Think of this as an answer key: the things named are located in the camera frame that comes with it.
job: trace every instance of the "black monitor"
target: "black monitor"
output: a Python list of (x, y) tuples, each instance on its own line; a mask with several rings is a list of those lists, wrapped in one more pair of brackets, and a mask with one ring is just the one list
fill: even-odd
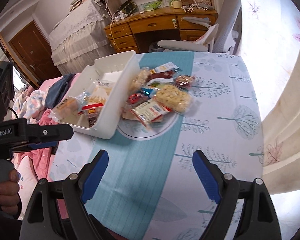
[(13, 63), (0, 61), (0, 122), (6, 116), (13, 96)]

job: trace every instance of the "chair backrest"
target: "chair backrest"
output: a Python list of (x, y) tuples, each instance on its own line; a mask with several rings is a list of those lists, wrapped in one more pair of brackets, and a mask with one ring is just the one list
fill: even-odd
[(240, 8), (241, 0), (224, 0), (219, 17), (216, 20), (216, 23), (219, 24), (219, 28), (212, 52), (225, 52), (228, 50), (228, 48), (224, 48), (225, 44), (229, 44), (228, 42), (231, 39), (234, 42), (232, 38), (232, 29), (237, 20)]

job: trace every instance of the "desk drawer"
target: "desk drawer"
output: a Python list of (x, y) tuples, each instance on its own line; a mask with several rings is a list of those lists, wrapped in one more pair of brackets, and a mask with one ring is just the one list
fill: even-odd
[(111, 40), (111, 43), (114, 49), (123, 49), (137, 46), (132, 35), (117, 38), (115, 39), (115, 43), (114, 40)]
[(105, 30), (107, 34), (107, 38), (112, 40), (113, 38), (119, 38), (127, 35), (131, 35), (131, 31), (129, 28), (129, 25), (127, 23), (125, 24), (120, 24), (118, 26), (111, 26), (111, 31), (110, 28)]
[(129, 23), (132, 33), (143, 33), (157, 30), (178, 28), (175, 15), (164, 15), (136, 20)]
[(138, 47), (130, 47), (130, 48), (120, 49), (121, 52), (129, 51), (129, 50), (134, 50), (137, 54), (140, 53)]
[(185, 29), (185, 30), (207, 30), (206, 27), (188, 22), (183, 19), (183, 17), (198, 17), (198, 18), (206, 18), (208, 17), (209, 20), (211, 21), (210, 25), (214, 25), (216, 22), (216, 16), (215, 15), (209, 15), (209, 14), (178, 14), (178, 23), (179, 23), (179, 28), (180, 29)]
[(197, 30), (180, 30), (180, 38), (182, 41), (196, 41), (207, 31), (197, 31)]

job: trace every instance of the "wooden desk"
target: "wooden desk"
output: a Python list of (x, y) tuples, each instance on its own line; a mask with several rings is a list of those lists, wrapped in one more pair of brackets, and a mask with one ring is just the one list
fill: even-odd
[(186, 13), (181, 8), (163, 7), (143, 14), (137, 12), (112, 24), (111, 28), (108, 25), (104, 30), (116, 52), (135, 50), (137, 53), (146, 53), (151, 42), (195, 41), (207, 31), (204, 26), (183, 20), (185, 16), (208, 17), (211, 24), (217, 20), (215, 10), (195, 9), (192, 13)]

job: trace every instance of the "finger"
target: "finger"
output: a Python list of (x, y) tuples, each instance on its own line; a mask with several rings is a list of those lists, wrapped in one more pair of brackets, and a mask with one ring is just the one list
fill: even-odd
[(19, 184), (12, 181), (0, 183), (0, 195), (13, 196), (19, 192)]
[(18, 206), (15, 205), (13, 207), (6, 207), (6, 206), (2, 206), (1, 207), (2, 211), (9, 214), (9, 215), (15, 215), (18, 213)]
[(21, 178), (21, 175), (19, 172), (17, 172), (16, 169), (13, 169), (9, 173), (9, 178), (12, 182), (19, 182), (19, 179)]
[(0, 205), (2, 206), (13, 207), (17, 205), (19, 201), (20, 198), (18, 195), (13, 195), (13, 196), (0, 195)]

